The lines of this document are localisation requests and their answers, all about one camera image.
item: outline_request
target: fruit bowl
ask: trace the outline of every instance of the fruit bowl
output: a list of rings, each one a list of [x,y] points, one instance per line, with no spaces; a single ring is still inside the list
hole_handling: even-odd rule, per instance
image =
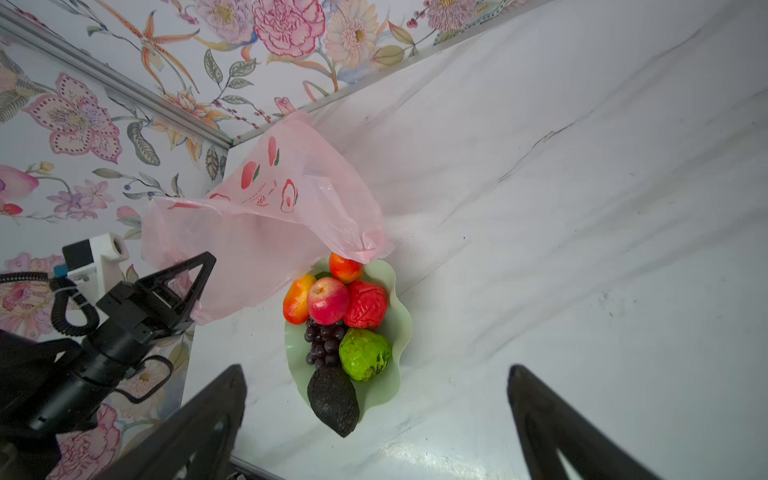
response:
[[[312,275],[329,272],[328,259],[324,258],[315,263]],[[360,420],[368,409],[387,403],[393,399],[400,388],[400,355],[408,345],[413,331],[413,320],[408,310],[400,303],[395,295],[395,271],[384,260],[374,260],[362,269],[362,279],[384,287],[389,296],[389,305],[381,326],[376,333],[383,335],[392,344],[392,358],[383,372],[368,382],[353,382],[360,406]],[[288,368],[296,383],[296,387],[307,405],[306,387],[315,372],[315,367],[306,364],[306,353],[310,349],[304,340],[306,326],[292,325],[286,322],[285,343]]]

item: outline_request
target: dark avocado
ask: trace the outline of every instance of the dark avocado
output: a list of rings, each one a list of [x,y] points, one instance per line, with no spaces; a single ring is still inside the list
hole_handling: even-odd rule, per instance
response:
[[[306,387],[312,410],[321,422],[342,437],[357,426],[360,407],[352,380],[338,366],[321,366]]]

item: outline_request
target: coiled cable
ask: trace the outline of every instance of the coiled cable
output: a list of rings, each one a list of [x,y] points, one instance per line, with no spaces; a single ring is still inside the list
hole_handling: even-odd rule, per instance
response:
[[[46,282],[54,293],[51,308],[51,325],[59,332],[68,336],[84,336],[98,328],[99,316],[96,308],[88,302],[78,286],[66,276],[48,278],[46,272],[11,272],[0,273],[0,283],[14,282]],[[72,325],[67,320],[67,302],[72,298],[85,315],[85,325]]]

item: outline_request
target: pink plastic bag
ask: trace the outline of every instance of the pink plastic bag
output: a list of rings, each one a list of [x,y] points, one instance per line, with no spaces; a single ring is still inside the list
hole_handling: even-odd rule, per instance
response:
[[[256,306],[329,250],[369,263],[393,246],[382,212],[344,157],[295,112],[272,127],[207,199],[155,197],[141,256],[161,269],[204,251],[216,266],[192,318]]]

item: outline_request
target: floral wallpaper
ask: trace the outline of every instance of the floral wallpaper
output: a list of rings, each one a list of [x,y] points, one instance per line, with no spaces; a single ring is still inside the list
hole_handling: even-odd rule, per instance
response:
[[[214,122],[211,109],[190,95],[168,97]],[[126,239],[126,280],[152,273],[141,260],[142,207],[156,196],[205,195],[221,182],[227,160],[226,152],[10,38],[0,45],[0,145],[3,273],[52,273],[64,263],[64,245],[107,232]],[[36,341],[58,338],[52,300],[40,283],[0,284],[0,329]],[[69,309],[69,316],[81,315],[73,303]],[[60,435],[61,462],[48,478],[94,477],[176,411],[193,337],[187,332],[153,349],[175,369],[149,400],[133,405],[113,394],[98,411],[98,428]],[[122,388],[142,396],[165,375],[150,362]]]
[[[0,2],[239,138],[541,0]],[[187,147],[193,159],[202,154]]]

